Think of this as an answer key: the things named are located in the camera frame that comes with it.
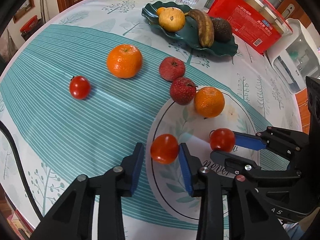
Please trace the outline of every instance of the black cable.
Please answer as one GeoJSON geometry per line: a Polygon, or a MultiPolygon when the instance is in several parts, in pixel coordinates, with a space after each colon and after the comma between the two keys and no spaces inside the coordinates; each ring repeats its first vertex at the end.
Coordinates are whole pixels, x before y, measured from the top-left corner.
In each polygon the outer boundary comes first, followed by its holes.
{"type": "Polygon", "coordinates": [[[10,147],[12,149],[12,152],[13,152],[13,156],[16,160],[16,164],[17,164],[17,167],[18,167],[18,171],[19,171],[19,174],[20,174],[20,178],[22,180],[22,184],[23,184],[23,187],[27,193],[27,196],[30,200],[30,203],[36,213],[36,215],[38,216],[39,220],[41,221],[43,219],[43,216],[42,216],[42,213],[40,212],[40,209],[38,208],[37,204],[36,204],[36,201],[31,193],[31,190],[29,188],[29,185],[28,185],[28,182],[27,182],[27,178],[24,174],[24,171],[23,171],[23,167],[22,167],[22,164],[21,164],[21,160],[20,160],[20,156],[19,156],[19,153],[18,153],[18,149],[17,149],[17,146],[13,140],[13,137],[11,136],[11,133],[9,132],[9,130],[7,129],[7,127],[3,124],[3,122],[0,121],[0,131],[4,134],[4,136],[7,138],[7,140],[9,141],[9,144],[10,144],[10,147]]]}

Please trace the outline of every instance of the red tomato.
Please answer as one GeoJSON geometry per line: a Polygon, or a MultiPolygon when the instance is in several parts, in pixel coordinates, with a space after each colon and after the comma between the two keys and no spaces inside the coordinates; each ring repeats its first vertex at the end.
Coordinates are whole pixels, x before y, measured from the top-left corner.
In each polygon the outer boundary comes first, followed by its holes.
{"type": "Polygon", "coordinates": [[[211,149],[224,152],[231,152],[236,144],[236,137],[233,131],[227,128],[219,128],[210,134],[211,149]]]}
{"type": "Polygon", "coordinates": [[[91,86],[83,76],[76,76],[71,79],[69,85],[70,94],[76,99],[84,99],[89,95],[91,86]]]}
{"type": "Polygon", "coordinates": [[[177,139],[171,134],[162,134],[158,136],[151,144],[150,154],[155,162],[161,164],[172,163],[179,153],[177,139]]]}

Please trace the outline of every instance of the brown overripe banana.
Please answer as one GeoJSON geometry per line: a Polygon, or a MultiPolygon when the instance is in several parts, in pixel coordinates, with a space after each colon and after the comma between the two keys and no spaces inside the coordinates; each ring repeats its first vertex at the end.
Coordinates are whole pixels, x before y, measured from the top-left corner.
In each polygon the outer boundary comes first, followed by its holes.
{"type": "Polygon", "coordinates": [[[198,9],[189,11],[188,16],[198,24],[199,44],[203,48],[210,48],[214,41],[214,28],[211,18],[207,13],[198,9]]]}

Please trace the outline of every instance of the dark avocado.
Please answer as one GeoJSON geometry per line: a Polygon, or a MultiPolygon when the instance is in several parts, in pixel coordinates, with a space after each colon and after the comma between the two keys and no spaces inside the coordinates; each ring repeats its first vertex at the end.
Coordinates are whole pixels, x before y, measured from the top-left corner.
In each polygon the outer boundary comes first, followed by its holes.
{"type": "Polygon", "coordinates": [[[230,23],[222,18],[211,18],[214,28],[214,40],[226,43],[232,38],[232,27],[230,23]]]}

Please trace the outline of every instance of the green leaf-shaped plate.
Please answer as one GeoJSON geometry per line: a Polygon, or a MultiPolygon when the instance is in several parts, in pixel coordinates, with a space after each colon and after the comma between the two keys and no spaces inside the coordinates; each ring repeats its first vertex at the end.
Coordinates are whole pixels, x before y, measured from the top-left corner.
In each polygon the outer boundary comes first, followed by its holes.
{"type": "Polygon", "coordinates": [[[180,31],[175,33],[167,32],[159,25],[159,17],[157,16],[156,11],[160,7],[177,7],[184,13],[190,11],[191,8],[185,4],[178,5],[175,2],[163,3],[161,1],[155,2],[154,4],[148,3],[144,8],[142,8],[142,16],[147,19],[148,23],[152,27],[161,29],[167,37],[174,40],[183,40],[191,48],[207,51],[217,57],[233,57],[237,53],[238,45],[235,43],[234,36],[232,36],[232,39],[227,43],[214,41],[210,48],[202,48],[198,41],[197,23],[191,17],[186,17],[186,24],[180,31]]]}

